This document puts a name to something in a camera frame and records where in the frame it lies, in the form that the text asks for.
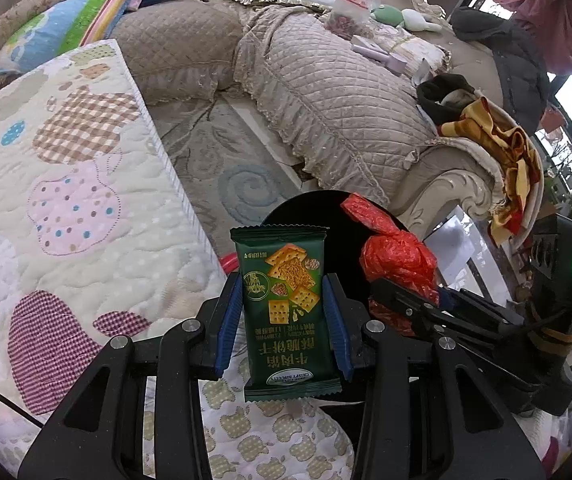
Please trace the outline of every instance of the colorful striped pillow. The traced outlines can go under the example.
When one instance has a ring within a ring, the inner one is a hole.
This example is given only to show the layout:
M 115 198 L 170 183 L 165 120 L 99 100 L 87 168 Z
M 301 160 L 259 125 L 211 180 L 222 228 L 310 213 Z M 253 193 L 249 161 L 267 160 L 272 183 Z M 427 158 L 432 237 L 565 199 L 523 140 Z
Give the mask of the colorful striped pillow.
M 105 40 L 136 0 L 65 0 L 38 14 L 0 50 L 0 86 L 78 46 Z

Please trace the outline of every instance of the blue dotted patch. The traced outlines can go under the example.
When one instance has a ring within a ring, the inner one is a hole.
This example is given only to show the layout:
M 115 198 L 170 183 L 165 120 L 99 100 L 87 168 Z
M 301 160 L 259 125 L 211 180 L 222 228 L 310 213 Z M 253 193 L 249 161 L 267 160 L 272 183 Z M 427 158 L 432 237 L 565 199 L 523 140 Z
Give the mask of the blue dotted patch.
M 26 127 L 26 121 L 18 121 L 8 128 L 8 131 L 3 134 L 2 146 L 8 146 L 22 134 Z

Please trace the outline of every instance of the white oval label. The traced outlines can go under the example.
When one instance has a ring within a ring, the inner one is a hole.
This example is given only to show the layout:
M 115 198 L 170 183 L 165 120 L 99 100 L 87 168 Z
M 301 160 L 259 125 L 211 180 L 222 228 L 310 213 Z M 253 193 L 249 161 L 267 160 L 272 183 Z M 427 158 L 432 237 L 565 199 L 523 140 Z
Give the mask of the white oval label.
M 289 386 L 291 384 L 303 383 L 313 378 L 312 372 L 303 370 L 302 368 L 289 368 L 275 372 L 267 380 L 266 384 L 281 384 L 282 386 Z

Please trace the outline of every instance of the blue gripper pad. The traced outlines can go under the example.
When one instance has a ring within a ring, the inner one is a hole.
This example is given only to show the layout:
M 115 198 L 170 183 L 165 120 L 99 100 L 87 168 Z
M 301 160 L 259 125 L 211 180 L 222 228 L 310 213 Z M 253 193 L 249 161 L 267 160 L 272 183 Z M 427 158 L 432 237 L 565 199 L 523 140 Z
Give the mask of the blue gripper pad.
M 233 344 L 237 335 L 237 326 L 239 325 L 239 317 L 242 315 L 243 308 L 243 288 L 241 275 L 237 275 L 233 290 L 230 293 L 224 320 L 219 329 L 217 337 L 217 358 L 215 359 L 215 373 L 217 377 L 223 375 L 224 370 L 230 364 L 230 357 L 233 353 Z
M 344 325 L 328 276 L 324 276 L 322 280 L 322 303 L 330 342 L 335 354 L 335 362 L 339 370 L 341 370 L 344 379 L 352 381 L 352 374 L 355 368 L 351 362 L 351 340 L 348 337 L 348 330 L 346 330 Z

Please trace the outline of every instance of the brown and yellow cloth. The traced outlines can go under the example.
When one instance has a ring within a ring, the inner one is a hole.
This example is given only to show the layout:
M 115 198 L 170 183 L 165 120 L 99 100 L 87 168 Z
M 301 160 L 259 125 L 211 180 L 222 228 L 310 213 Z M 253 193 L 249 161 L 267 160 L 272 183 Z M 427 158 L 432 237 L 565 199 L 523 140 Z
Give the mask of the brown and yellow cloth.
M 439 126 L 438 132 L 476 142 L 499 163 L 506 198 L 492 211 L 490 235 L 497 245 L 516 235 L 531 186 L 541 178 L 540 159 L 526 132 L 485 97 L 464 108 L 459 121 Z

